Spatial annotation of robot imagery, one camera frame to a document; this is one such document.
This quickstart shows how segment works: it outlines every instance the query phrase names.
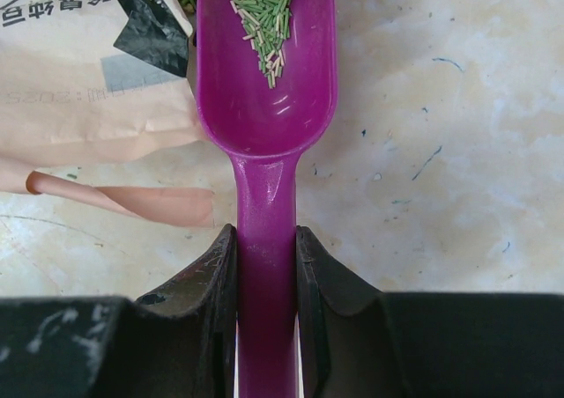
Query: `scoop handle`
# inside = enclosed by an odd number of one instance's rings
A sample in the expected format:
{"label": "scoop handle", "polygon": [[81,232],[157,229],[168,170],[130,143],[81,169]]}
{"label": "scoop handle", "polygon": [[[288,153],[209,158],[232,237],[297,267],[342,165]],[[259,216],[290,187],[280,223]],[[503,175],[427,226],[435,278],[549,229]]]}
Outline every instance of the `scoop handle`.
{"label": "scoop handle", "polygon": [[237,182],[239,396],[297,396],[298,158],[232,158]]}

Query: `purple plastic scoop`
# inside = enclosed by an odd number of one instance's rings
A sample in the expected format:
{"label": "purple plastic scoop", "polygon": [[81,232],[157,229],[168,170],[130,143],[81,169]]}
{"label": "purple plastic scoop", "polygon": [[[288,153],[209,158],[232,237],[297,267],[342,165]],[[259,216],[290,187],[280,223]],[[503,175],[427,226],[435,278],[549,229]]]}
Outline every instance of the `purple plastic scoop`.
{"label": "purple plastic scoop", "polygon": [[286,66],[272,90],[229,1],[197,1],[197,105],[237,183],[239,391],[293,398],[295,170],[337,102],[334,0],[292,1]]}

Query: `marble surface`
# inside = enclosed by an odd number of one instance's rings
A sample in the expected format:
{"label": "marble surface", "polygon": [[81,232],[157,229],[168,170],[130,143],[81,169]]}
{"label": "marble surface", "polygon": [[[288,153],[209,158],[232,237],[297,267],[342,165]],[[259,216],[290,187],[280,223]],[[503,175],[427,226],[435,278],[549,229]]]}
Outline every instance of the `marble surface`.
{"label": "marble surface", "polygon": [[[564,291],[562,0],[337,0],[340,101],[298,170],[299,223],[385,291]],[[135,298],[235,220],[211,144],[84,183],[201,186],[218,226],[183,230],[0,195],[0,294]]]}

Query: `blue ink stain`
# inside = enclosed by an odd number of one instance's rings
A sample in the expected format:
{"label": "blue ink stain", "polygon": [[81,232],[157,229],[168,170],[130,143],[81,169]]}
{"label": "blue ink stain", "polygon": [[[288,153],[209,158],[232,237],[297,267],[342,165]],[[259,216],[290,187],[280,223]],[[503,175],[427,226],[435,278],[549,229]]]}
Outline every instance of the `blue ink stain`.
{"label": "blue ink stain", "polygon": [[433,62],[451,63],[451,64],[455,65],[461,72],[464,72],[464,70],[461,68],[461,66],[458,63],[456,63],[452,59],[447,59],[446,57],[434,57]]}
{"label": "blue ink stain", "polygon": [[436,152],[433,153],[433,154],[431,155],[431,157],[428,158],[427,161],[423,164],[423,166],[421,167],[421,169],[419,170],[419,172],[417,172],[417,173],[415,174],[415,176],[412,178],[412,181],[417,180],[417,177],[421,175],[421,173],[423,172],[423,169],[425,169],[425,167],[431,162],[431,160],[433,160],[433,158],[434,158],[437,154],[439,154],[439,153],[441,152],[441,150],[442,150],[442,146],[439,146],[439,148],[436,150]]}

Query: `paper bag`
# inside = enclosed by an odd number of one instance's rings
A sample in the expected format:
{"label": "paper bag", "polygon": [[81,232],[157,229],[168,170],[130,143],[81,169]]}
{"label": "paper bag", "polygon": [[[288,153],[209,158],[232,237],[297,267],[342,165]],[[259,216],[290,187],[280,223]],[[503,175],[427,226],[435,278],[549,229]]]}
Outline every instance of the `paper bag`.
{"label": "paper bag", "polygon": [[34,171],[204,138],[186,78],[191,32],[176,0],[0,0],[0,190],[210,225],[207,190],[92,188]]}

